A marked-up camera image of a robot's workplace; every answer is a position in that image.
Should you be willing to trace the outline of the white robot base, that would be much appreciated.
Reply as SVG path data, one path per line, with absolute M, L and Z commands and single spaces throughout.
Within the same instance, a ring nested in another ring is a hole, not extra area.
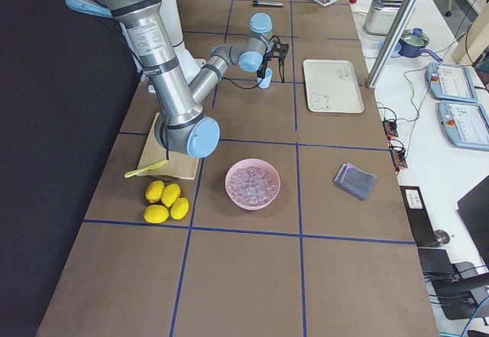
M 176 0 L 161 0 L 159 13 L 170 39 L 168 46 L 173 48 L 186 82 L 190 84 L 206 61 L 204 59 L 195 59 L 186 49 Z

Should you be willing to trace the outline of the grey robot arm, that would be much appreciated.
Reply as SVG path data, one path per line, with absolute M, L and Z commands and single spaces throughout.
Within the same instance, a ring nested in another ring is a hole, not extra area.
M 288 45 L 273 35 L 266 13 L 251 17 L 251 33 L 243 44 L 218 45 L 193 77 L 181 65 L 186 55 L 176 0 L 65 0 L 66 5 L 88 15 L 122 23 L 130 46 L 155 89 L 161 108 L 154 127 L 157 142 L 169 151 L 191 157 L 208 157 L 217 147 L 220 127 L 205 114 L 203 100 L 219 84 L 227 70 L 239 66 L 256 73 L 263 82 L 268 62 L 283 64 Z

